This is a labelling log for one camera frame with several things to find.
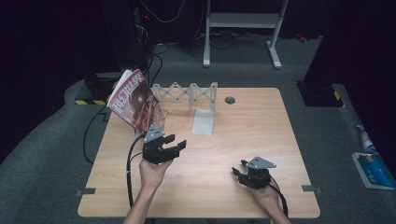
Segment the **red magazine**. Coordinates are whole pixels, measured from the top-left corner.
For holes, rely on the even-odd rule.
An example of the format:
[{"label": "red magazine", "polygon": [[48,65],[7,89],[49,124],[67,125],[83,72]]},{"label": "red magazine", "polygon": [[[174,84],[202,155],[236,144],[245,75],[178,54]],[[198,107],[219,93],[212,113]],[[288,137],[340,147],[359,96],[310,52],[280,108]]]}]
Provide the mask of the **red magazine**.
[{"label": "red magazine", "polygon": [[140,133],[147,132],[151,124],[164,131],[167,111],[162,109],[139,69],[124,72],[107,106]]}]

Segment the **black stand base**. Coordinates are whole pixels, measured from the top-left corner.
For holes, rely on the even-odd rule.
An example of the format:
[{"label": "black stand base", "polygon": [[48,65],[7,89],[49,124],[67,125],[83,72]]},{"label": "black stand base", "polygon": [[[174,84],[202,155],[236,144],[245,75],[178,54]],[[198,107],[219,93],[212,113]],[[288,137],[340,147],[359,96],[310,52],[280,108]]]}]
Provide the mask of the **black stand base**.
[{"label": "black stand base", "polygon": [[297,82],[300,94],[303,97],[306,106],[318,107],[342,107],[340,95],[331,85],[319,86],[316,84],[304,84],[302,81]]},{"label": "black stand base", "polygon": [[105,105],[119,80],[120,74],[118,73],[98,76],[95,81],[85,79],[76,95],[76,104]]}]

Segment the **gray carpet floor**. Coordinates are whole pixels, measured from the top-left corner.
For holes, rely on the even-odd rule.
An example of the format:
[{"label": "gray carpet floor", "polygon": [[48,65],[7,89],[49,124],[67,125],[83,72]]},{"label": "gray carpet floor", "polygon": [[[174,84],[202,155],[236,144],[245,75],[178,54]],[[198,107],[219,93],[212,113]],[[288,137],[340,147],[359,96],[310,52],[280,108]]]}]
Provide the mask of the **gray carpet floor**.
[{"label": "gray carpet floor", "polygon": [[[154,52],[163,66],[154,83],[173,82],[219,87],[275,87],[282,94],[291,126],[317,194],[320,217],[292,219],[293,223],[396,223],[396,191],[367,189],[351,159],[361,151],[355,126],[360,122],[342,85],[334,84],[344,107],[307,107],[296,81],[303,80],[319,39],[303,44],[279,38],[276,50],[282,69],[276,70],[264,41],[237,38],[227,49],[211,50],[211,66],[203,68],[203,47],[162,45]],[[227,47],[230,42],[212,43]],[[154,57],[151,78],[160,60]],[[76,196],[84,189],[92,166],[82,152],[83,136],[101,105],[75,105],[82,81],[64,94],[64,107],[29,133],[0,166],[0,223],[121,223],[122,217],[80,217]],[[95,117],[87,132],[86,149],[91,160],[106,128],[106,117]],[[147,223],[269,223],[268,219],[163,219]]]}]

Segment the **wooden tabletop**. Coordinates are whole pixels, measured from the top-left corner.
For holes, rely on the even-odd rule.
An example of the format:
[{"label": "wooden tabletop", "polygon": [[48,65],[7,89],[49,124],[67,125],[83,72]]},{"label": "wooden tabletop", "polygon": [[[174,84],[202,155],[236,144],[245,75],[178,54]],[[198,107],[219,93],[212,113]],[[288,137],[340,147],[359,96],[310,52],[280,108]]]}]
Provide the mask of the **wooden tabletop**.
[{"label": "wooden tabletop", "polygon": [[[228,96],[234,104],[225,102]],[[183,140],[187,146],[168,168],[148,217],[267,217],[232,172],[232,167],[244,171],[241,160],[255,156],[276,164],[269,171],[287,199],[289,217],[319,216],[315,193],[302,189],[311,183],[279,90],[218,88],[213,135],[192,133],[194,113],[188,97],[161,104],[168,110],[166,135],[176,135],[175,142],[164,147]],[[197,108],[208,109],[209,102],[203,100]],[[134,139],[134,129],[112,114],[86,186],[95,193],[82,196],[80,216],[126,216],[130,207],[125,166]],[[142,146],[139,141],[133,155]],[[132,161],[134,198],[140,189],[140,161],[140,155]]]}]

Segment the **book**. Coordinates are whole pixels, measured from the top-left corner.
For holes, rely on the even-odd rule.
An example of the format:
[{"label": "book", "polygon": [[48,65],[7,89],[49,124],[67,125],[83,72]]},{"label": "book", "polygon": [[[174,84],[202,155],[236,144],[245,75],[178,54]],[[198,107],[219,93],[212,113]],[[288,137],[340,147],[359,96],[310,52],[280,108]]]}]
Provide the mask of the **book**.
[{"label": "book", "polygon": [[396,181],[378,154],[355,152],[352,159],[368,189],[396,189]]},{"label": "book", "polygon": [[140,133],[146,133],[150,125],[164,131],[167,111],[161,107],[139,69],[126,70],[122,74],[107,107]]}]

